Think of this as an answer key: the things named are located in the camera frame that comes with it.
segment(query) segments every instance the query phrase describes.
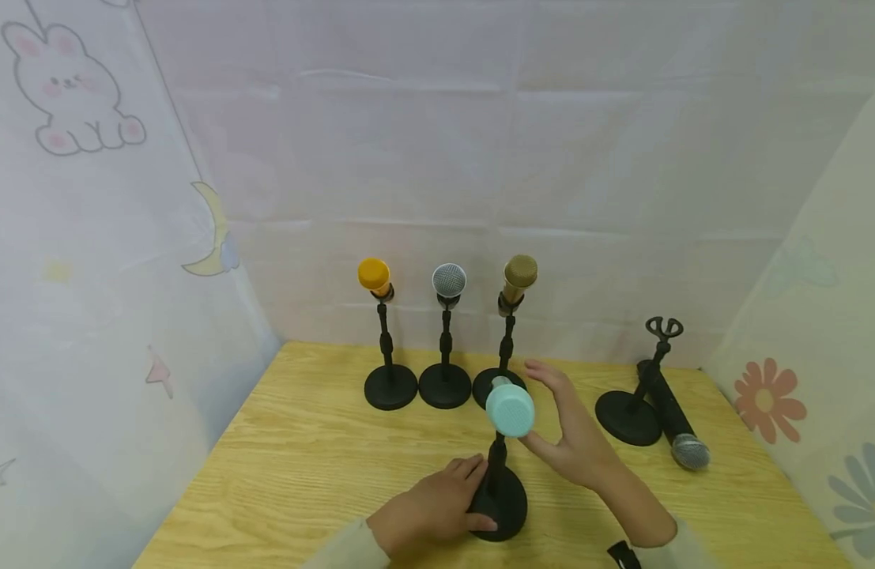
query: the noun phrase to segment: crescent moon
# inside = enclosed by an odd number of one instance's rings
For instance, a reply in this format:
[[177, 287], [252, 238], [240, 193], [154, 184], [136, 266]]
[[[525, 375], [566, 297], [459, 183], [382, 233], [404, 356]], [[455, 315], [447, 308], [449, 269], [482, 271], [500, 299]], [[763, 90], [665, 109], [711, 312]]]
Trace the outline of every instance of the crescent moon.
[[241, 261], [228, 234], [228, 221], [225, 214], [222, 213], [222, 202], [219, 199], [219, 194], [204, 182], [192, 182], [191, 186], [206, 200], [216, 231], [213, 234], [213, 247], [209, 255], [197, 262], [181, 265], [181, 267], [199, 277], [211, 277], [238, 269]]

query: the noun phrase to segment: table surface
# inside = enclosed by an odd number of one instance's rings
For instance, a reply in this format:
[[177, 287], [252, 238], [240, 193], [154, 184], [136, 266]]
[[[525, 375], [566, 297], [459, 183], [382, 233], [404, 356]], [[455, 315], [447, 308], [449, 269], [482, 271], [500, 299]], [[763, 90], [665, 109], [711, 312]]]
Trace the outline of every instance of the table surface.
[[[420, 374], [437, 352], [397, 351]], [[496, 356], [455, 353], [472, 377]], [[474, 400], [449, 411], [420, 397], [382, 412], [364, 400], [377, 348], [289, 342], [222, 435], [202, 471], [140, 556], [138, 569], [298, 567], [331, 534], [455, 456], [487, 454], [493, 430]], [[633, 366], [549, 360], [592, 409], [611, 389], [632, 390]], [[511, 370], [525, 378], [522, 361]], [[611, 438], [618, 453], [707, 542], [725, 568], [846, 567], [841, 552], [729, 402], [702, 372], [665, 369], [696, 434], [712, 449], [706, 472], [677, 467], [664, 437], [648, 448]], [[553, 399], [526, 380], [535, 430], [557, 439]], [[508, 465], [529, 498], [522, 532], [503, 544], [469, 538], [423, 545], [396, 567], [615, 567], [624, 538], [598, 497], [559, 478], [522, 445]]]

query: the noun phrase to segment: orange flower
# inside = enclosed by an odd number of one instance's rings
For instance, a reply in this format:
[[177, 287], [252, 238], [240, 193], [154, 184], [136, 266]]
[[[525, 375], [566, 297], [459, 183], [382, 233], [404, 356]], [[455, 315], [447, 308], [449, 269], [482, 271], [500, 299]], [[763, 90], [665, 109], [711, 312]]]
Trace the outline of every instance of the orange flower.
[[769, 444], [776, 443], [776, 425], [792, 443], [801, 441], [801, 433], [789, 423], [807, 417], [807, 408], [796, 399], [785, 397], [798, 387], [798, 377], [794, 371], [783, 370], [778, 377], [776, 360], [767, 358], [760, 373], [760, 366], [754, 361], [747, 364], [744, 381], [738, 379], [734, 389], [741, 395], [734, 407], [750, 431], [760, 429], [760, 435]]

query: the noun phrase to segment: flower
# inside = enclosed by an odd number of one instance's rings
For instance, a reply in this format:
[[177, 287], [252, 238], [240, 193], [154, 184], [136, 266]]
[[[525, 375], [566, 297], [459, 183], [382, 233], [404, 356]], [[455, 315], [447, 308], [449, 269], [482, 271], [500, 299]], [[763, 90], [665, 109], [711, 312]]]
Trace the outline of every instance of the flower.
[[747, 364], [744, 381], [738, 379], [734, 389], [741, 395], [734, 407], [750, 431], [760, 429], [760, 435], [769, 444], [776, 443], [776, 425], [792, 443], [801, 441], [801, 433], [789, 423], [807, 417], [807, 408], [796, 399], [785, 397], [798, 385], [794, 371], [782, 370], [778, 376], [776, 360], [767, 358], [763, 370], [754, 361]]
[[856, 457], [851, 455], [845, 457], [848, 475], [860, 492], [852, 490], [851, 486], [835, 476], [828, 478], [830, 488], [849, 502], [833, 508], [832, 515], [840, 522], [862, 526], [841, 529], [830, 535], [832, 539], [850, 537], [851, 545], [859, 556], [873, 559], [875, 557], [875, 445], [864, 443], [863, 454], [864, 465], [867, 466], [866, 473]]

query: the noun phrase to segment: microphone stand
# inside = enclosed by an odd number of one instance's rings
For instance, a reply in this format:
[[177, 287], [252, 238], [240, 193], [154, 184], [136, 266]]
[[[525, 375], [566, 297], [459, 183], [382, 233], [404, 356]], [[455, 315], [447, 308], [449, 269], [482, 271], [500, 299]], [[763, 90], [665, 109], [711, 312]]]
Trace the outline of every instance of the microphone stand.
[[468, 511], [489, 516], [497, 522], [497, 531], [472, 534], [485, 541], [506, 541], [525, 525], [528, 510], [526, 488], [507, 467], [507, 439], [496, 431], [488, 450], [488, 472], [481, 479]]
[[516, 312], [516, 309], [519, 309], [519, 305], [522, 304], [522, 300], [525, 298], [526, 295], [523, 294], [515, 304], [510, 304], [504, 298], [502, 292], [497, 296], [497, 310], [507, 321], [505, 322], [507, 323], [507, 331], [504, 332], [503, 340], [500, 341], [500, 365], [489, 367], [487, 370], [479, 373], [475, 376], [475, 381], [472, 385], [472, 396], [482, 409], [485, 408], [488, 394], [491, 393], [491, 382], [497, 376], [508, 378], [510, 382], [519, 385], [524, 390], [526, 389], [526, 384], [522, 382], [522, 379], [507, 367], [510, 363], [510, 358], [513, 357], [513, 327], [516, 325], [516, 317], [513, 313]]
[[448, 299], [437, 295], [437, 301], [443, 305], [443, 332], [439, 336], [439, 364], [433, 364], [421, 372], [418, 390], [421, 399], [437, 409], [453, 409], [469, 400], [472, 394], [472, 379], [462, 367], [450, 364], [450, 352], [453, 352], [453, 335], [450, 334], [451, 307], [456, 305], [459, 297]]
[[595, 417], [611, 435], [627, 444], [649, 446], [662, 436], [658, 416], [651, 404], [646, 402], [649, 387], [661, 377], [661, 361], [671, 352], [669, 340], [684, 333], [684, 325], [669, 318], [667, 328], [662, 328], [663, 318], [649, 318], [646, 330], [658, 336], [652, 360], [642, 360], [636, 365], [639, 385], [633, 394], [614, 390], [602, 395], [595, 402]]
[[386, 324], [386, 303], [394, 297], [393, 285], [390, 284], [390, 291], [382, 297], [373, 292], [371, 295], [378, 300], [377, 315], [381, 322], [379, 345], [383, 354], [383, 365], [377, 367], [365, 379], [364, 399], [371, 403], [372, 407], [383, 411], [394, 411], [406, 407], [415, 399], [415, 394], [418, 393], [418, 379], [408, 367], [393, 362], [393, 337]]

